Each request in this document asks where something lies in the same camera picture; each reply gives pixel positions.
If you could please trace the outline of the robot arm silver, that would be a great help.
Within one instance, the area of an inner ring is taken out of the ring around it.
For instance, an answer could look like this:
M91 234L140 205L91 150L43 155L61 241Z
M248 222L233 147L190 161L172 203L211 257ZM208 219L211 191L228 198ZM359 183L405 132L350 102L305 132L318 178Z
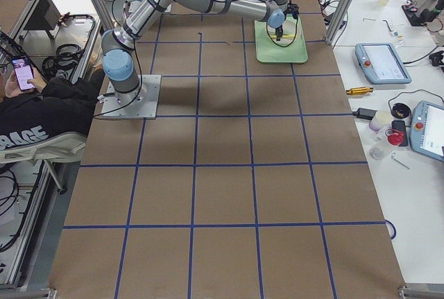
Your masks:
M136 41L144 31L176 2L190 10L202 13L238 15L266 23L276 31L289 13L297 11L291 0L138 0L140 5L126 18L122 26L103 34L103 68L109 78L117 107L124 108L136 102L142 93L142 79L135 71L132 53Z

